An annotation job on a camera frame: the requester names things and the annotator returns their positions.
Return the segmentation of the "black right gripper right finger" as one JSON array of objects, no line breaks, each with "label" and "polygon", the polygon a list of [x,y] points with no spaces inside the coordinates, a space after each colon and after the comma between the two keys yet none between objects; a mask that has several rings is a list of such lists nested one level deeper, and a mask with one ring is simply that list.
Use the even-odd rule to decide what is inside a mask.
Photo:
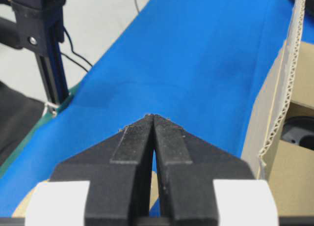
[{"label": "black right gripper right finger", "polygon": [[172,226],[216,226],[214,179],[253,179],[242,159],[154,115],[160,214]]}]

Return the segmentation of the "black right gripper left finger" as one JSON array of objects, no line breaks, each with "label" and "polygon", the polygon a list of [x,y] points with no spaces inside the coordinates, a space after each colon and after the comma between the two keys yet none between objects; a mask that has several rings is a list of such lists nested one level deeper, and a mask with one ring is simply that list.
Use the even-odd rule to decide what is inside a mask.
[{"label": "black right gripper left finger", "polygon": [[86,226],[131,226],[149,215],[153,115],[59,163],[51,182],[90,182]]}]

